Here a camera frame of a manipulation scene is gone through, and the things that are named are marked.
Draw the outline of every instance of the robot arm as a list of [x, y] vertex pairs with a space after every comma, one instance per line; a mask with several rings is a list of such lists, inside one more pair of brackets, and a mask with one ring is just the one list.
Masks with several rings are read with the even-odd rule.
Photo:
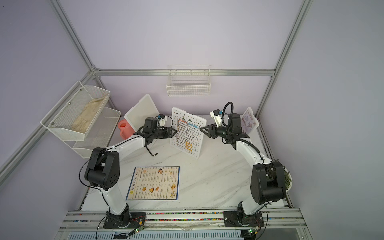
[[119, 162], [132, 152], [142, 147], [147, 148], [147, 145], [155, 139], [172, 138], [176, 130], [164, 127], [164, 123], [164, 115], [147, 118], [144, 126], [129, 139], [106, 149], [97, 147], [92, 151], [84, 177], [92, 187], [100, 190], [109, 207], [104, 228], [124, 228], [131, 222], [132, 214], [129, 212], [129, 206], [116, 184], [120, 176]]
[[[223, 126], [224, 112], [231, 105], [228, 125]], [[250, 141], [249, 136], [242, 132], [240, 115], [233, 113], [233, 104], [227, 103], [223, 109], [212, 111], [215, 123], [202, 127], [200, 130], [210, 138], [222, 137], [224, 144], [232, 147], [243, 155], [252, 168], [250, 190], [251, 196], [239, 203], [237, 219], [239, 225], [245, 218], [255, 214], [267, 203], [277, 202], [286, 197], [284, 167], [280, 162], [267, 158]]]

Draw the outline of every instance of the white pegboard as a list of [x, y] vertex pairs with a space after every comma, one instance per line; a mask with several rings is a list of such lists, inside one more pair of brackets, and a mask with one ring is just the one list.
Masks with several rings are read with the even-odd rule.
[[200, 128], [206, 126], [207, 120], [179, 108], [172, 108], [172, 120], [174, 123], [172, 126], [177, 130], [177, 133], [170, 140], [170, 145], [198, 158], [204, 136]]

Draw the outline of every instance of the wire mesh basket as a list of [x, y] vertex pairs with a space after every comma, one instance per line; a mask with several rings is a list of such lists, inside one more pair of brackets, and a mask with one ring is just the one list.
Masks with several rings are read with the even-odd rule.
[[85, 140], [76, 142], [72, 149], [82, 158], [89, 158], [95, 147], [106, 147], [120, 120], [120, 115], [120, 111], [105, 107]]
[[[188, 69], [173, 69], [179, 66]], [[170, 65], [167, 82], [168, 96], [209, 96], [210, 92], [209, 65]]]
[[[51, 123], [46, 126], [41, 122], [43, 126], [45, 126], [50, 132], [52, 132], [62, 141], [84, 141], [109, 99], [110, 91], [98, 88], [96, 86], [83, 86], [80, 82], [77, 84], [80, 84], [81, 87], [60, 110], [55, 118], [53, 118]], [[100, 107], [98, 107], [96, 114], [94, 116], [92, 115], [89, 119], [90, 124], [86, 130], [82, 132], [72, 130], [73, 123], [82, 113], [85, 105], [92, 99], [103, 97], [105, 98], [100, 100]]]

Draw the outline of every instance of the menu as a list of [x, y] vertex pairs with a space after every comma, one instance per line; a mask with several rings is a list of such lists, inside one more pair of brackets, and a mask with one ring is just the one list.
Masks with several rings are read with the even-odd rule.
[[178, 200], [180, 167], [135, 167], [126, 200]]

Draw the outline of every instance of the towel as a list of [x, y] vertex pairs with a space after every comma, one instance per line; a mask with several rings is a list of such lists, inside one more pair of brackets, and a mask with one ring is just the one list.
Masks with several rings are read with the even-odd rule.
[[101, 105], [103, 104], [105, 97], [94, 98], [89, 103], [85, 105], [81, 114], [76, 118], [71, 126], [71, 130], [76, 132], [85, 133], [89, 128], [92, 120], [99, 111]]

